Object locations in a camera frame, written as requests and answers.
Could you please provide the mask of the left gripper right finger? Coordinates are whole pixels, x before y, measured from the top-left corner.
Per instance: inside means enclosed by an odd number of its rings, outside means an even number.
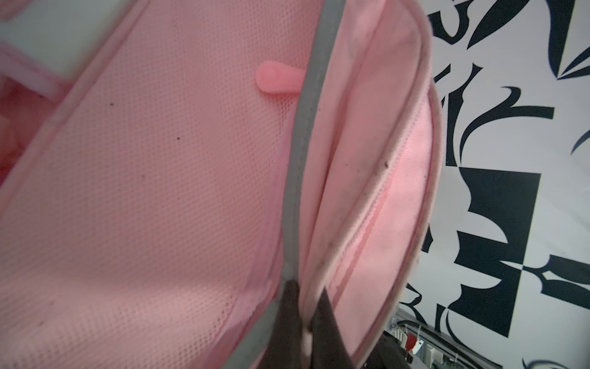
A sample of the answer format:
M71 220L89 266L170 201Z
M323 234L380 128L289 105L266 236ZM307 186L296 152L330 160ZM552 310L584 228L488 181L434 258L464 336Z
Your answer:
M324 289L311 320L313 369L355 369L338 328L327 290Z

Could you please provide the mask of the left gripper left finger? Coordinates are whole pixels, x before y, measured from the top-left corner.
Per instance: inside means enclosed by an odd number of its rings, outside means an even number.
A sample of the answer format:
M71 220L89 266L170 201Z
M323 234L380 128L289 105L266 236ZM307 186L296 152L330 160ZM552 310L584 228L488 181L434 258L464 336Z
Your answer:
M302 322L298 300L300 288L295 280L287 281L281 296L270 341L259 369L300 369Z

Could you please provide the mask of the pink student backpack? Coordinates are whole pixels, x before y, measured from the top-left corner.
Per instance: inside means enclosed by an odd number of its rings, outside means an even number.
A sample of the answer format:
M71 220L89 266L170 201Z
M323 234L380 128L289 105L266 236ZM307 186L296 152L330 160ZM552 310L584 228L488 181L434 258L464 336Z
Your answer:
M1 4L1 366L255 368L287 281L361 367L426 236L444 128L417 1L130 1L67 79Z

